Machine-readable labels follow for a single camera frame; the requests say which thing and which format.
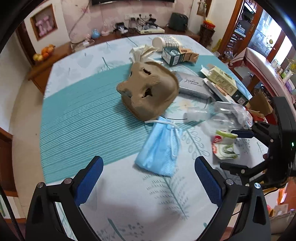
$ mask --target blue gripper pad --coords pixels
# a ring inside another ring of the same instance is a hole
[[[220,207],[222,204],[222,190],[211,173],[211,171],[213,170],[212,167],[204,159],[204,161],[208,165],[208,167],[206,167],[201,158],[204,159],[204,157],[202,156],[199,156],[195,159],[195,172],[198,175],[198,178],[200,179],[211,202],[217,204],[217,206]]]
[[[86,202],[103,171],[103,167],[103,159],[98,157],[76,188],[76,195],[74,197],[76,206]]]

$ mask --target orange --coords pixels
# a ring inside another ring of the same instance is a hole
[[[45,47],[41,50],[41,54],[43,55],[44,53],[47,53],[48,47]]]
[[[53,51],[54,51],[54,48],[53,48],[53,47],[48,47],[47,52],[48,52],[49,54],[51,54]]]
[[[47,59],[48,56],[49,56],[49,54],[48,53],[44,53],[44,54],[42,54],[42,56],[43,56],[43,59]]]

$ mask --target pink decoration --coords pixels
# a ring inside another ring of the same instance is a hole
[[[42,37],[44,34],[47,33],[47,30],[46,29],[43,29],[43,21],[42,20],[39,20],[37,23],[36,23],[36,26],[39,28],[39,36]]]
[[[48,32],[51,31],[51,30],[52,30],[52,27],[51,27],[51,25],[50,25],[50,23],[49,23],[49,16],[45,16],[45,17],[43,18],[43,20],[44,20],[44,22],[47,24],[47,31],[48,31]]]

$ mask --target cardboard mask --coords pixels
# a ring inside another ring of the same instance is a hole
[[[135,62],[128,80],[116,90],[128,110],[138,119],[158,118],[179,93],[178,80],[168,69],[155,62]]]

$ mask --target wall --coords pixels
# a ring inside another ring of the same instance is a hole
[[[35,14],[37,14],[38,12],[40,12],[45,7],[49,6],[50,4],[52,4],[53,6],[54,17],[55,17],[58,29],[54,30],[47,36],[37,41],[30,18]],[[24,22],[25,22],[26,29],[30,37],[31,43],[37,53],[40,53],[42,48],[44,48],[45,46],[48,46],[49,44],[53,44],[58,47],[64,43],[69,42],[69,36],[67,33],[65,20],[62,12],[61,0],[48,0],[43,4],[40,4],[25,18]]]
[[[198,9],[198,2],[194,0],[193,7],[190,14],[189,29],[197,33],[202,24],[202,16],[196,15]],[[216,45],[219,39],[223,38],[226,28],[229,24],[231,15],[234,10],[236,0],[213,0],[207,19],[211,20],[216,25],[215,33],[212,37],[212,47]]]
[[[5,131],[9,131],[15,99],[29,69],[14,33],[0,54],[0,127]]]
[[[80,39],[90,34],[94,28],[101,30],[104,25],[103,18],[105,23],[110,26],[110,29],[113,29],[112,25],[118,22],[125,22],[125,25],[128,26],[128,21],[124,20],[124,16],[130,13],[148,12],[156,18],[156,24],[165,26],[168,24],[172,12],[182,13],[189,17],[192,6],[192,0],[175,0],[175,3],[164,1],[121,1],[86,8],[88,1],[61,0],[68,32],[81,14],[86,11],[84,17],[73,30],[71,39]]]

